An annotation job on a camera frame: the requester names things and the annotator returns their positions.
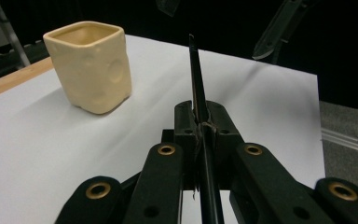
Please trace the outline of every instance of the beige ceramic cup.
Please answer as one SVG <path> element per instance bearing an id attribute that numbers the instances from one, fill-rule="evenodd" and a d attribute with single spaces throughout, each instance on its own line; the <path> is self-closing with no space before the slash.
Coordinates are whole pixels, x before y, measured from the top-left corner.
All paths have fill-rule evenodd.
<path id="1" fill-rule="evenodd" d="M 130 64 L 121 27 L 81 21 L 43 35 L 72 105 L 106 113 L 131 94 Z"/>

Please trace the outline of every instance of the black background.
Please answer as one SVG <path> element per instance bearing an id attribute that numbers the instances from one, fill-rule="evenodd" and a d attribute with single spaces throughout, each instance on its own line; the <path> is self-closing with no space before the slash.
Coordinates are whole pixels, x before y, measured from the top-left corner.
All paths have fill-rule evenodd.
<path id="1" fill-rule="evenodd" d="M 252 59 L 255 43 L 282 1 L 182 0 L 173 18 L 154 0 L 0 3 L 22 45 L 76 21 L 100 21 L 119 25 L 129 35 L 185 46 L 193 33 L 200 49 Z M 358 1 L 322 0 L 311 8 L 283 45 L 278 65 L 317 75 L 321 100 L 358 108 Z"/>

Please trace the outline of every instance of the cup rim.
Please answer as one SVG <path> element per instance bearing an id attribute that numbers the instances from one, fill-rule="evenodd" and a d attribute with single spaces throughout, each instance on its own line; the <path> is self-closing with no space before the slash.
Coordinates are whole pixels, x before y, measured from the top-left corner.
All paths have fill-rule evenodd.
<path id="1" fill-rule="evenodd" d="M 81 27 L 90 26 L 90 25 L 103 27 L 103 28 L 108 28 L 108 29 L 114 28 L 114 29 L 117 29 L 117 31 L 113 32 L 111 35 L 107 35 L 107 36 L 105 36 L 105 37 L 103 37 L 103 38 L 101 38 L 99 40 L 93 41 L 93 42 L 91 42 L 89 44 L 85 44 L 85 45 L 73 44 L 73 43 L 63 41 L 63 40 L 60 40 L 60 39 L 57 39 L 57 38 L 53 37 L 53 36 L 56 36 L 56 35 L 61 35 L 61 34 L 67 32 L 69 30 L 75 30 L 76 28 L 81 28 Z M 50 32 L 45 33 L 43 35 L 43 39 L 45 41 L 49 40 L 49 41 L 52 41 L 52 42 L 61 43 L 61 44 L 66 45 L 66 46 L 71 46 L 71 47 L 76 47 L 76 48 L 86 48 L 86 47 L 95 45 L 97 43 L 104 42 L 105 39 L 110 38 L 111 36 L 119 35 L 119 34 L 123 33 L 123 31 L 124 30 L 123 30 L 122 27 L 116 26 L 116 25 L 111 25 L 111 24 L 97 22 L 97 21 L 78 21 L 78 22 L 71 23 L 71 24 L 65 25 L 63 27 L 60 27 L 60 28 L 57 28 L 55 30 L 52 30 Z"/>

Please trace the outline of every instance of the black plastic part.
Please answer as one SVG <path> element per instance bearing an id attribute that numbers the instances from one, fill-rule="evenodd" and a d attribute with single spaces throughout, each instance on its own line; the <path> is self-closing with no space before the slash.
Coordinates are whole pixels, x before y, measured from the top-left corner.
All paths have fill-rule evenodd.
<path id="1" fill-rule="evenodd" d="M 150 149 L 123 223 L 180 223 L 183 156 L 173 143 Z"/>
<path id="2" fill-rule="evenodd" d="M 229 194 L 232 210 L 239 224 L 257 223 L 259 214 L 255 203 L 248 191 L 244 189 L 241 180 L 236 178 L 232 182 L 232 190 Z"/>
<path id="3" fill-rule="evenodd" d="M 133 191 L 135 190 L 136 184 L 141 173 L 133 175 L 123 183 L 121 183 L 121 204 L 122 204 L 122 217 L 124 217 L 125 212 L 130 204 Z"/>
<path id="4" fill-rule="evenodd" d="M 207 106 L 211 113 L 213 128 L 215 128 L 214 154 L 219 188 L 230 189 L 233 174 L 231 156 L 237 145 L 243 143 L 243 139 L 222 105 L 207 101 Z"/>
<path id="5" fill-rule="evenodd" d="M 194 190 L 196 183 L 195 159 L 197 155 L 197 125 L 191 109 L 191 101 L 175 106 L 174 143 L 184 151 L 184 189 Z"/>
<path id="6" fill-rule="evenodd" d="M 200 125 L 202 147 L 197 159 L 200 180 L 200 203 L 202 223 L 224 223 L 220 190 L 217 184 L 216 164 L 213 152 L 213 130 L 208 125 Z"/>
<path id="7" fill-rule="evenodd" d="M 106 183 L 110 186 L 110 190 L 100 199 L 90 199 L 87 197 L 86 191 L 91 185 L 96 183 Z M 121 186 L 114 178 L 96 176 L 88 179 L 76 189 L 71 198 L 63 206 L 55 223 L 121 223 L 124 213 L 124 206 L 120 200 L 121 195 Z"/>
<path id="8" fill-rule="evenodd" d="M 162 130 L 161 142 L 174 142 L 174 130 L 164 129 Z"/>
<path id="9" fill-rule="evenodd" d="M 318 181 L 314 194 L 319 205 L 336 223 L 358 224 L 358 187 L 356 185 L 343 179 L 328 177 Z"/>
<path id="10" fill-rule="evenodd" d="M 240 144 L 233 161 L 240 181 L 232 193 L 250 196 L 259 214 L 257 223 L 333 223 L 265 147 Z M 241 220 L 244 214 L 236 216 Z"/>

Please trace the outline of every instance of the white table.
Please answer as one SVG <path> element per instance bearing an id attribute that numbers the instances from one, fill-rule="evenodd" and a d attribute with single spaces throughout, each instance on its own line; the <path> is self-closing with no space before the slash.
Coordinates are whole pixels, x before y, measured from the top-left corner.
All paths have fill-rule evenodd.
<path id="1" fill-rule="evenodd" d="M 122 182 L 141 171 L 173 108 L 192 99 L 188 48 L 127 35 L 133 93 L 96 116 L 69 104 L 55 70 L 0 94 L 0 224 L 53 223 L 77 186 L 96 175 Z M 243 139 L 267 147 L 299 182 L 324 177 L 317 77 L 200 50 L 208 100 Z M 235 223 L 222 192 L 226 223 Z M 200 223 L 184 195 L 183 223 Z"/>

